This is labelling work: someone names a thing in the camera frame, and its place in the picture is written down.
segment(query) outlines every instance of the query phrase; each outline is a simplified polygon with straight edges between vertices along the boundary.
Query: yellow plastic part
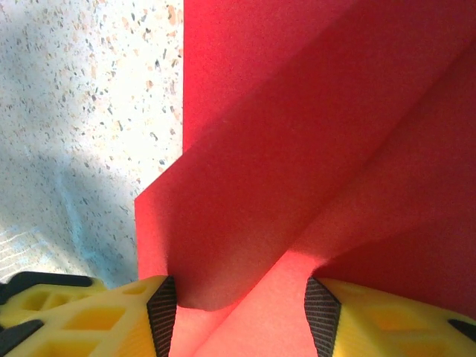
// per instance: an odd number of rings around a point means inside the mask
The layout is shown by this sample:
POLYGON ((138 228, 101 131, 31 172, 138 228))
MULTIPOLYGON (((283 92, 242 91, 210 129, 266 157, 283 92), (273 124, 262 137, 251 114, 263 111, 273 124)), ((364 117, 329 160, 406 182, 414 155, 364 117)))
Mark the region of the yellow plastic part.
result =
POLYGON ((469 357, 476 343, 448 323, 456 312, 337 280, 319 279, 340 301, 332 357, 469 357))
POLYGON ((147 301, 165 278, 151 277, 29 315, 26 320, 45 325, 6 356, 155 357, 147 301))
POLYGON ((92 281, 92 285, 88 287, 47 284, 32 286, 0 305, 0 326, 8 328, 18 325, 30 320, 38 311, 53 309, 107 290, 101 280, 92 278, 92 281))

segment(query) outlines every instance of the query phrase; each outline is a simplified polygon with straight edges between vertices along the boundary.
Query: red folded paper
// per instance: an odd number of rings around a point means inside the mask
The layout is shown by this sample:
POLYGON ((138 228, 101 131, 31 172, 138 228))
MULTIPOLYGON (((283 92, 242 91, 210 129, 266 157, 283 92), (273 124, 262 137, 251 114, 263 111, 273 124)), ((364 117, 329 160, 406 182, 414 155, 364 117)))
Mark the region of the red folded paper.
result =
POLYGON ((186 3, 187 151, 136 200, 172 356, 309 356, 315 269, 476 315, 476 9, 327 2, 186 3))

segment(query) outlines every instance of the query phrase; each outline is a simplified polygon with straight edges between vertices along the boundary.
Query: white floor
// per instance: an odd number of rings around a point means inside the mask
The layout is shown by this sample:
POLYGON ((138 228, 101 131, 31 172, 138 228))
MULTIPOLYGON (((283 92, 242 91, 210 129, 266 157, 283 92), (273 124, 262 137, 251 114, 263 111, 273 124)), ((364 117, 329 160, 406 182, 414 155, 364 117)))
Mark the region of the white floor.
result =
POLYGON ((134 198, 181 153, 183 0, 0 2, 0 280, 137 278, 134 198))

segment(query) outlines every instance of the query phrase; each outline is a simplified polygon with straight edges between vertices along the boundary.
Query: black plastic edge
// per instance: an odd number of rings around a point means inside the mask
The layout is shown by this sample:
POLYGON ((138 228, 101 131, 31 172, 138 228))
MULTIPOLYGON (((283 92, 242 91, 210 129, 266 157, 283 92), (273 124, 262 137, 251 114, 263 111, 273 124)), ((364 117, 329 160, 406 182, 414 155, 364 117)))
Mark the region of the black plastic edge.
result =
POLYGON ((341 303, 326 286, 313 277, 307 280, 304 312, 319 357, 332 357, 341 303))
POLYGON ((91 286, 90 277, 68 274, 41 273, 35 271, 22 271, 14 275, 10 281, 0 288, 0 305, 3 305, 12 296, 38 284, 63 285, 63 286, 91 286))
POLYGON ((31 320, 4 329, 0 333, 0 357, 5 356, 43 326, 40 320, 31 320))
POLYGON ((173 277, 167 277, 147 302, 147 314, 157 357, 169 355, 176 312, 175 281, 173 277))
POLYGON ((476 343, 476 325, 455 318, 448 320, 448 323, 476 343))

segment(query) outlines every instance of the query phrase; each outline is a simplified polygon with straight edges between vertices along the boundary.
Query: terrazzo floor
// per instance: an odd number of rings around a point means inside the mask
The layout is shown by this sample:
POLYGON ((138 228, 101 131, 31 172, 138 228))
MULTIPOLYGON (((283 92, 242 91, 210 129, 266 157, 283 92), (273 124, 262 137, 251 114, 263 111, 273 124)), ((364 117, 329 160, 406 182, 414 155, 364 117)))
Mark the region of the terrazzo floor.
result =
POLYGON ((0 281, 137 279, 134 198, 181 154, 183 1, 0 2, 0 281))

